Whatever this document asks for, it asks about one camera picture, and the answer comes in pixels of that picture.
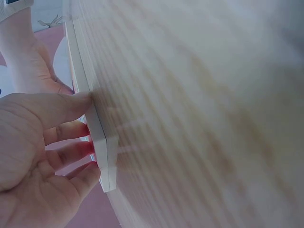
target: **skin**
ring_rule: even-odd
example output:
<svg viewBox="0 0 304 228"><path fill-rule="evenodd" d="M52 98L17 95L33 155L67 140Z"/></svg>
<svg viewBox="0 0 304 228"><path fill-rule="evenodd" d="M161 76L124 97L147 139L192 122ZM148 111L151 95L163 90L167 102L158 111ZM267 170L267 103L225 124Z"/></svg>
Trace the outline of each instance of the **skin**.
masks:
<svg viewBox="0 0 304 228"><path fill-rule="evenodd" d="M0 51L16 92L73 94L57 78L45 45L35 38L30 7L0 23Z"/></svg>
<svg viewBox="0 0 304 228"><path fill-rule="evenodd" d="M94 152L90 142L55 151L48 144L89 134L76 121L90 94L12 94L0 99L0 227L63 228L98 183L95 162L56 171Z"/></svg>

